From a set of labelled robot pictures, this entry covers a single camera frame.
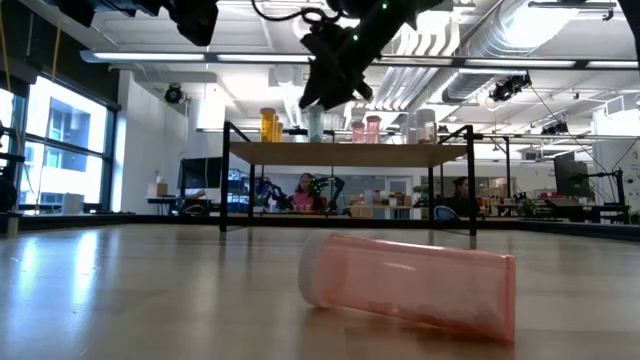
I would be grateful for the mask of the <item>black monitor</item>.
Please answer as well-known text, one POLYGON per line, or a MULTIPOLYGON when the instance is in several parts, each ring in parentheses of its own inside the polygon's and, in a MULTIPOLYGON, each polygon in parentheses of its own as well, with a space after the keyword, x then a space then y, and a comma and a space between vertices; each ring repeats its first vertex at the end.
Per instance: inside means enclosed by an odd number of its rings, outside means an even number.
POLYGON ((556 190, 566 197, 583 197, 590 195, 588 167, 583 162, 568 158, 554 159, 556 190))
POLYGON ((221 170, 220 157, 182 159, 177 187, 180 190, 219 188, 221 170))

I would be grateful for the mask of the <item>white box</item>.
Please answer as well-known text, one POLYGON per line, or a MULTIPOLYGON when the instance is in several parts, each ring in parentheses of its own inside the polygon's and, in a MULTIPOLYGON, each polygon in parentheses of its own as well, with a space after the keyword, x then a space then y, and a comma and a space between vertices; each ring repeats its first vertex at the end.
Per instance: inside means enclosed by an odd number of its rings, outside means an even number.
POLYGON ((84 211, 84 196, 82 194, 65 193, 62 198, 61 213, 77 215, 84 211))

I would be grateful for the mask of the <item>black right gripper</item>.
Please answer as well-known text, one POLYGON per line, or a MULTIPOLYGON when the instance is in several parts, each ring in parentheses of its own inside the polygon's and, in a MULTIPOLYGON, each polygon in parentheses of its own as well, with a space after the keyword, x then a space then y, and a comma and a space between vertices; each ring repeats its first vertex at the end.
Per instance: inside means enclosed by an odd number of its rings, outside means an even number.
POLYGON ((348 102, 353 91, 372 96, 364 82, 364 70, 381 58, 382 49, 408 23, 415 26, 414 9, 367 9, 355 28, 319 22, 312 26, 312 70, 300 108, 316 103, 324 110, 348 102))

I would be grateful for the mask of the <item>clear bottle with pink pills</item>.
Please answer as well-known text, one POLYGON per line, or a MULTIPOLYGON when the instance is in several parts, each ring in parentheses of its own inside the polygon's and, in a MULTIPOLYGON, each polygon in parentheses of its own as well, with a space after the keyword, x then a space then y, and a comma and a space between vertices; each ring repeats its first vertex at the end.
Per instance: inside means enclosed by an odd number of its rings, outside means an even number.
POLYGON ((419 144, 432 144, 436 138, 436 116, 432 109, 416 111, 416 133, 419 144))

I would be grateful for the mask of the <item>large window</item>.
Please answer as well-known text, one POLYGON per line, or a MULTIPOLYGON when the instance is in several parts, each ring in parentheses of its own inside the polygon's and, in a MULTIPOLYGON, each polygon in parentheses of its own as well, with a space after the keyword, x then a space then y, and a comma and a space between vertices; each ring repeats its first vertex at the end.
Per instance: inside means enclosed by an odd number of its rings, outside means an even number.
POLYGON ((110 109, 45 77, 0 84, 0 194, 27 212, 60 213, 67 200, 104 207, 113 128, 110 109))

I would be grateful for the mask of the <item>wooden shelf black metal frame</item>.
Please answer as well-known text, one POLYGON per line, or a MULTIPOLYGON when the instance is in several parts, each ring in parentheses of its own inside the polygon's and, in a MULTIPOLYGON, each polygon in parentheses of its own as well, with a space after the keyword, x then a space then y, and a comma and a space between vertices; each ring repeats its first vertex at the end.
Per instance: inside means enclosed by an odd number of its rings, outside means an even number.
POLYGON ((249 165, 249 184, 255 182, 255 167, 302 166, 302 167, 378 167, 378 168, 425 168, 428 177, 434 178, 433 169, 459 157, 467 157, 467 180, 470 217, 458 227, 467 229, 471 236, 477 234, 477 211, 475 189, 475 139, 471 126, 447 135, 445 138, 462 136, 465 145, 438 144, 340 144, 340 143, 269 143, 252 142, 233 123, 226 121, 222 132, 222 158, 220 180, 219 229, 225 232, 229 226, 244 227, 305 227, 305 228, 372 228, 372 229, 438 229, 435 221, 434 195, 429 195, 429 218, 408 224, 404 220, 348 220, 344 217, 320 215, 268 215, 256 216, 252 209, 246 216, 231 216, 228 211, 228 173, 230 156, 235 155, 249 165))

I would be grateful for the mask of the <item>green pill bottle white cap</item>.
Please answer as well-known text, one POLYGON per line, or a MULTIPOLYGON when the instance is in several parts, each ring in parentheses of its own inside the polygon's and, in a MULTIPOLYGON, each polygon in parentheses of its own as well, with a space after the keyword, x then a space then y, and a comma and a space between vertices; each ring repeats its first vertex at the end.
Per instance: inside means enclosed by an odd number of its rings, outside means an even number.
POLYGON ((308 138, 310 143, 321 143, 323 141, 323 114, 322 105, 313 105, 308 110, 308 138))

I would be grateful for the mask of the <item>person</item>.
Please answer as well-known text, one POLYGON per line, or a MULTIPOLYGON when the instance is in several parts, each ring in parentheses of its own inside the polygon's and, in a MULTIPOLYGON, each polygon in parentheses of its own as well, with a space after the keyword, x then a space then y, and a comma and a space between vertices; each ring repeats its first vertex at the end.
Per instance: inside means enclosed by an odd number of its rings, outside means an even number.
POLYGON ((458 177, 454 180, 454 194, 449 199, 450 208, 459 217, 470 217, 479 213, 479 207, 474 197, 470 196, 469 178, 458 177))
POLYGON ((303 173, 294 191, 292 205, 297 212, 306 214, 320 214, 326 209, 326 199, 312 191, 313 176, 303 173))

